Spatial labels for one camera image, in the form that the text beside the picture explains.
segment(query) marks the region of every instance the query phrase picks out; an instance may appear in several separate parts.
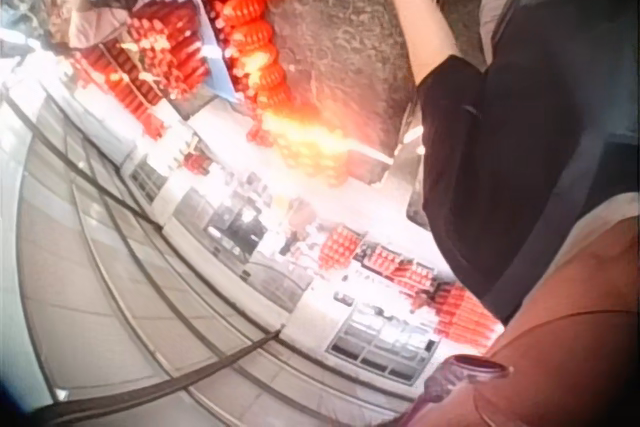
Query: bright light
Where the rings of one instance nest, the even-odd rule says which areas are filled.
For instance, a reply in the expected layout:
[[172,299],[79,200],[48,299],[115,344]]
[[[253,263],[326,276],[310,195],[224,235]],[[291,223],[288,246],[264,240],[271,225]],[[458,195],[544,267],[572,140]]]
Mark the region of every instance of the bright light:
[[122,42],[120,44],[120,47],[122,47],[125,50],[130,50],[131,52],[138,52],[140,50],[138,48],[138,44],[134,42]]
[[294,144],[300,142],[314,144],[322,153],[327,155],[354,151],[385,164],[393,164],[393,159],[382,152],[378,152],[356,140],[345,139],[342,132],[330,132],[319,125],[306,125],[267,112],[263,117],[263,126],[266,131],[271,132],[276,137],[281,136]]
[[222,50],[217,45],[203,45],[200,53],[209,59],[221,59]]
[[155,77],[153,74],[151,74],[149,72],[140,72],[140,74],[138,74],[138,78],[140,80],[145,80],[147,82],[153,82],[154,80],[160,80],[160,77]]
[[14,44],[26,44],[27,37],[17,30],[10,30],[0,27],[0,39]]
[[421,125],[416,127],[415,129],[411,129],[406,133],[404,139],[402,139],[403,144],[408,144],[409,142],[413,142],[417,138],[419,138],[424,133],[424,127]]
[[248,224],[249,222],[251,222],[253,219],[256,218],[256,211],[252,210],[252,209],[244,209],[242,211],[242,222],[244,222],[245,224]]

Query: red packaged food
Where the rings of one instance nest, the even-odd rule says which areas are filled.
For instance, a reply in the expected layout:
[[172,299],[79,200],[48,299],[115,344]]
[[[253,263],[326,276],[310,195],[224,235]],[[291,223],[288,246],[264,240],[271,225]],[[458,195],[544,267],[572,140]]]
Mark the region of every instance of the red packaged food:
[[251,74],[249,76],[249,87],[256,92],[272,89],[282,84],[286,76],[287,74],[282,66],[278,63],[273,63]]
[[209,66],[203,62],[197,69],[192,71],[185,79],[184,83],[189,91],[195,89],[209,75]]
[[229,0],[218,13],[216,27],[236,27],[259,19],[267,4],[264,0]]
[[202,50],[202,41],[197,35],[190,35],[185,37],[171,48],[171,55],[175,59],[176,63],[182,62],[182,60],[196,52],[200,56]]
[[231,51],[228,56],[238,55],[247,50],[255,50],[268,44],[273,37],[273,27],[265,20],[236,27],[229,35]]

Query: person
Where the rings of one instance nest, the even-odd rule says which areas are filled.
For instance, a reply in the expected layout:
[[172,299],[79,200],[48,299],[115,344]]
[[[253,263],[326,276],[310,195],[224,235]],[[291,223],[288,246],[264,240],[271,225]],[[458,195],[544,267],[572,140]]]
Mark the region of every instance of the person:
[[54,0],[47,46],[86,49],[120,35],[138,0]]
[[454,274],[505,324],[487,357],[513,368],[399,425],[614,418],[638,395],[637,0],[483,0],[484,72],[434,0],[393,1],[423,207]]

